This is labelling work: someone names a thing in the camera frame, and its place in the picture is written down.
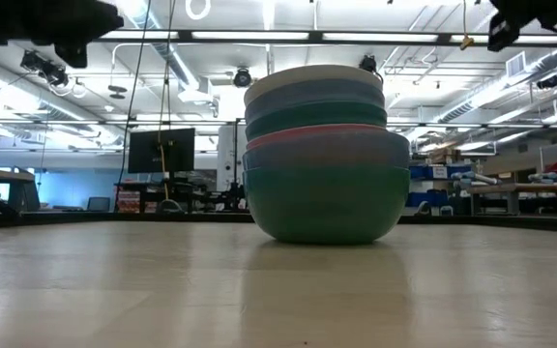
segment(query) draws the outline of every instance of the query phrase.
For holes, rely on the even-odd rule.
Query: chair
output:
[[[90,197],[87,202],[88,212],[107,213],[111,208],[111,198],[108,197]]]

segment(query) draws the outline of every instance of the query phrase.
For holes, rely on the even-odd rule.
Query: bowl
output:
[[[384,107],[384,95],[370,84],[348,79],[323,79],[279,87],[247,106],[248,123],[286,108],[313,102],[360,102]]]
[[[329,101],[303,104],[283,109],[247,122],[247,140],[275,131],[285,131],[306,126],[331,124],[362,124],[386,126],[386,111],[380,105],[351,101]]]
[[[285,243],[369,244],[396,225],[409,170],[386,165],[257,168],[244,175],[250,213]]]
[[[333,78],[359,81],[374,86],[380,92],[384,90],[384,83],[379,78],[362,69],[341,65],[317,65],[288,69],[260,79],[247,90],[244,102],[249,106],[258,97],[292,83]]]
[[[243,155],[246,170],[303,165],[409,165],[409,141],[384,129],[326,130],[265,143]]]
[[[331,133],[337,131],[356,131],[356,130],[384,130],[385,128],[371,125],[360,124],[337,124],[337,125],[320,125],[320,126],[306,126],[298,127],[291,130],[275,131],[270,134],[259,136],[247,144],[247,150],[253,149],[257,146],[282,140],[290,140],[302,135],[314,135],[317,133]]]

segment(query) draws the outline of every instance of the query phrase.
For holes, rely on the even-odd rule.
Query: ceiling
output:
[[[138,3],[142,4],[143,1],[147,0],[107,2],[118,5],[123,13],[129,11],[130,6],[138,6]],[[205,2],[192,0],[191,10],[196,14],[202,13]],[[177,1],[173,28],[461,33],[465,27],[469,33],[486,33],[488,20],[495,13],[488,1],[483,1],[480,5],[468,1],[464,12],[461,0],[395,0],[393,5],[387,5],[386,1],[373,0],[321,0],[315,4],[310,4],[308,0],[276,0],[274,20],[269,22],[267,16],[264,20],[264,2],[261,0],[209,0],[209,3],[211,8],[207,16],[193,20],[187,14],[187,1]],[[173,3],[169,0],[151,2],[151,11],[162,28],[169,22],[171,4]],[[125,27],[135,28],[127,18]],[[545,33],[538,23],[530,24],[522,33],[549,34]],[[423,107],[442,108],[460,100],[470,90],[505,73],[506,62],[517,54],[525,52],[527,60],[531,61],[556,51],[555,48],[509,47],[494,53],[487,51],[485,47],[469,47],[462,51],[458,46],[410,44],[273,44],[268,49],[263,43],[181,43],[177,44],[176,49],[184,64],[196,76],[206,77],[212,82],[212,94],[220,99],[220,112],[215,115],[208,105],[182,102],[177,93],[171,93],[172,117],[192,121],[232,121],[243,116],[242,96],[245,91],[231,85],[233,73],[238,67],[247,67],[253,78],[262,78],[268,73],[306,65],[357,66],[364,55],[372,54],[378,62],[379,72],[384,76],[389,116],[400,121],[428,122],[429,120],[423,119]],[[8,46],[0,46],[0,67],[23,76],[24,79],[42,87],[45,93],[50,93],[43,79],[34,74],[26,75],[27,71],[19,66],[25,50],[36,50],[43,58],[64,65],[50,46],[14,42]],[[167,112],[169,103],[167,99],[161,98],[165,60],[151,46],[141,48],[138,44],[90,43],[88,55],[87,69],[67,68],[72,80],[78,79],[85,85],[87,94],[82,98],[69,94],[61,97],[62,99],[81,107],[99,120],[126,120],[129,108],[132,108],[132,115],[139,115],[139,119],[143,120],[158,120],[161,109]],[[177,79],[177,76],[172,73],[171,78]],[[131,104],[135,81],[137,85]],[[112,99],[109,95],[113,92],[108,90],[109,85],[128,89],[126,98]],[[557,88],[533,90],[530,93],[528,85],[521,85],[481,105],[481,109],[491,109],[504,114],[531,102],[550,98],[554,93],[557,93]],[[547,113],[552,107],[553,102],[548,102],[541,105],[539,110]],[[534,110],[521,115],[519,119],[521,118],[534,120]],[[218,127],[197,127],[200,131],[197,150],[216,150],[218,141],[215,141],[215,137],[218,136]],[[116,134],[122,133],[122,127],[106,128]],[[455,135],[454,130],[446,131],[448,137]],[[427,138],[421,143],[431,141],[441,140]]]

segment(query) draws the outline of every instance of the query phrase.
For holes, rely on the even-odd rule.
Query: computer monitor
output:
[[[131,133],[128,159],[129,173],[162,173],[161,147],[164,150],[164,171],[194,170],[194,129],[161,130]]]

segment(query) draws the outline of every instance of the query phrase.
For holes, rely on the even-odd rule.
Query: green bowl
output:
[[[247,124],[247,139],[275,131],[329,124],[361,124],[384,127],[387,113],[382,106],[352,101],[329,101],[299,105],[266,115]]]
[[[377,164],[244,174],[255,222],[277,240],[297,244],[372,243],[396,225],[410,185],[409,170]]]

